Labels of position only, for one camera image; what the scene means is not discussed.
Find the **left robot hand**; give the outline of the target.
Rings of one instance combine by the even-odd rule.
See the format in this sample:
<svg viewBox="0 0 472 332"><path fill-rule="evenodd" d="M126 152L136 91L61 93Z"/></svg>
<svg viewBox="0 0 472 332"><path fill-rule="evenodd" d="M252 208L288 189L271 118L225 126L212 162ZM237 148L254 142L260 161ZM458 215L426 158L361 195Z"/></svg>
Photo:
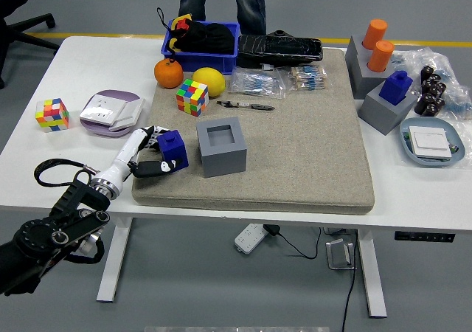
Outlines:
<svg viewBox="0 0 472 332"><path fill-rule="evenodd" d="M138 152L144 149L154 149L162 158L139 162ZM123 183L129 175L137 178L163 176L188 165L187 152L180 133L153 125L135 130L111 166L93 177L91 186L109 199L115 199L122 192Z"/></svg>

